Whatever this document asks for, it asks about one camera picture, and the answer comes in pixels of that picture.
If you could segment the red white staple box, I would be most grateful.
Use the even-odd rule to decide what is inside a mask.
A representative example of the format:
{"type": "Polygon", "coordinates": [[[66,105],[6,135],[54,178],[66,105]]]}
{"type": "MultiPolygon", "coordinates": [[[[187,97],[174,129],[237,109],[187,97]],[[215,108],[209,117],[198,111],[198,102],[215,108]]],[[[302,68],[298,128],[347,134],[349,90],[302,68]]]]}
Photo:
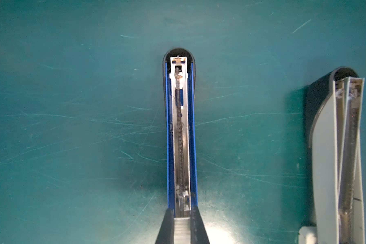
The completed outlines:
{"type": "Polygon", "coordinates": [[[298,244],[318,244],[317,227],[303,226],[298,232],[298,244]]]}

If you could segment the silver staple strip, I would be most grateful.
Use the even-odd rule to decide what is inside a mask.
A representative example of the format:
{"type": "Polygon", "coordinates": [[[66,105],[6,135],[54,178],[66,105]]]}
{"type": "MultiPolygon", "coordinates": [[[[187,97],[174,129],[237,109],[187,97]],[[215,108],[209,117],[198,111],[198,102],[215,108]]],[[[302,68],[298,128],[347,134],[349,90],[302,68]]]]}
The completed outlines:
{"type": "Polygon", "coordinates": [[[191,219],[174,218],[174,244],[191,243],[191,219]]]}

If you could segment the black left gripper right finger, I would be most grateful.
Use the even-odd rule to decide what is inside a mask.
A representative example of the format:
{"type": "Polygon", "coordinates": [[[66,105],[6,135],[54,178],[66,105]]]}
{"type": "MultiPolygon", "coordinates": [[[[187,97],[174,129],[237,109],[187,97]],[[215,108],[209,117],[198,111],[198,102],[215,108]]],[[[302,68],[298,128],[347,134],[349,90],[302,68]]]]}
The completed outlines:
{"type": "Polygon", "coordinates": [[[198,206],[191,208],[190,233],[191,244],[210,244],[198,206]]]}

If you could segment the beige black stapler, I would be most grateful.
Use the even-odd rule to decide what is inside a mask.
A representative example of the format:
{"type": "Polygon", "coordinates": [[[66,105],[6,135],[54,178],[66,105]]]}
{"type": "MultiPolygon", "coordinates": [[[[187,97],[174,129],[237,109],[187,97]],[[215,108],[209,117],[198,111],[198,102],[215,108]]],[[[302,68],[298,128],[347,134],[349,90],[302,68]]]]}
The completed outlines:
{"type": "Polygon", "coordinates": [[[360,137],[364,84],[353,69],[339,67],[307,89],[305,129],[320,244],[366,241],[360,137]]]}

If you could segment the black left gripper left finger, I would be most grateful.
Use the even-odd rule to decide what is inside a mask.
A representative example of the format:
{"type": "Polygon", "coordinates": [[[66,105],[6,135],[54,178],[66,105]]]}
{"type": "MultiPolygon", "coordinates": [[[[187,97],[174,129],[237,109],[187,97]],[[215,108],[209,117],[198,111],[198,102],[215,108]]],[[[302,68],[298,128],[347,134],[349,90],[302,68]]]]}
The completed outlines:
{"type": "Polygon", "coordinates": [[[155,244],[174,244],[174,210],[170,208],[165,212],[155,244]]]}

